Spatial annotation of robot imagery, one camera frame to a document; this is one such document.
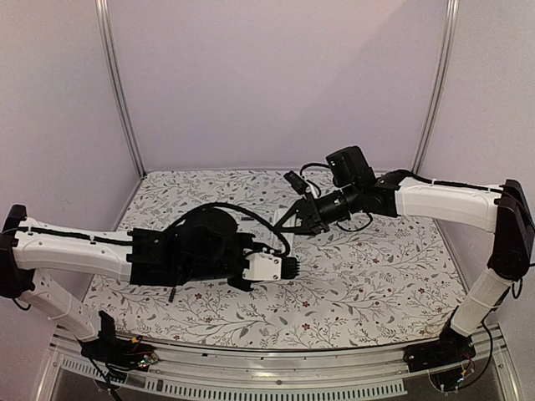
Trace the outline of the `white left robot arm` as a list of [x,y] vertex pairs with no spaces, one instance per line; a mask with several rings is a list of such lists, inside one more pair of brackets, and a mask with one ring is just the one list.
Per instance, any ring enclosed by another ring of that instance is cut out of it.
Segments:
[[1,232],[1,295],[28,303],[67,328],[107,363],[135,347],[116,337],[115,320],[91,312],[47,271],[87,272],[133,285],[176,287],[225,278],[249,291],[263,278],[262,246],[240,233],[225,211],[202,207],[163,231],[77,231],[49,226],[23,205],[8,212]]

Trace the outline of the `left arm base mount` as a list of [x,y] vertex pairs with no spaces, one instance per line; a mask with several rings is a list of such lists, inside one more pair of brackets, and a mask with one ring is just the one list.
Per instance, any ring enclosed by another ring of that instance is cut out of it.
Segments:
[[147,371],[159,361],[155,348],[145,343],[142,336],[118,338],[115,320],[104,311],[99,311],[98,316],[100,327],[96,339],[79,341],[84,357],[124,371]]

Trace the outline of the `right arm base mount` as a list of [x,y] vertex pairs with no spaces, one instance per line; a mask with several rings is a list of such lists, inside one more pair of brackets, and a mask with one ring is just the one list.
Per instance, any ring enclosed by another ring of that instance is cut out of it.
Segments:
[[429,373],[431,385],[440,393],[456,393],[477,383],[487,372],[494,350],[494,342],[489,327],[483,322],[482,328],[489,340],[489,354],[479,373],[476,373],[474,357],[476,350],[471,336],[465,338],[450,328],[434,341],[417,343],[404,348],[403,361],[409,372],[423,372],[439,368]]

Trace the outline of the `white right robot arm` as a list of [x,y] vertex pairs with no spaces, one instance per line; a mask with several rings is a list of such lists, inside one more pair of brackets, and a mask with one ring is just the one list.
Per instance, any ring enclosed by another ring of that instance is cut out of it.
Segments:
[[486,268],[452,313],[432,347],[432,357],[449,364],[463,353],[488,313],[532,267],[534,223],[522,186],[516,180],[482,186],[420,177],[394,170],[378,177],[360,147],[354,145],[326,158],[335,191],[314,197],[294,172],[284,178],[301,196],[276,222],[281,232],[314,236],[331,224],[359,212],[388,217],[425,217],[473,226],[494,235]]

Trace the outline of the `black battery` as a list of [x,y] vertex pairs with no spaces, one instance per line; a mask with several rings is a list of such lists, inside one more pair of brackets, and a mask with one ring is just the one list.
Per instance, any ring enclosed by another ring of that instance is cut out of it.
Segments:
[[170,291],[170,295],[169,295],[169,298],[168,298],[168,302],[169,303],[172,303],[174,301],[175,295],[176,295],[176,288],[173,287],[171,289],[171,291]]

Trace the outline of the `white AC remote control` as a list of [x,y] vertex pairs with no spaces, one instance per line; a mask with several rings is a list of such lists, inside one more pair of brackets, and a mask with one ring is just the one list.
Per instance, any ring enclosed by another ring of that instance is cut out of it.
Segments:
[[[267,219],[272,225],[273,225],[274,212]],[[262,224],[255,221],[251,217],[241,216],[237,220],[237,224],[238,224],[239,231],[254,234],[255,236],[254,241],[269,245],[273,249],[284,251],[285,249],[284,244],[277,238],[277,236],[273,234],[267,227],[263,226]],[[284,232],[282,235],[284,236],[284,238],[287,240],[288,244],[290,245],[290,251],[291,251],[295,235],[293,233],[287,233],[287,232]]]

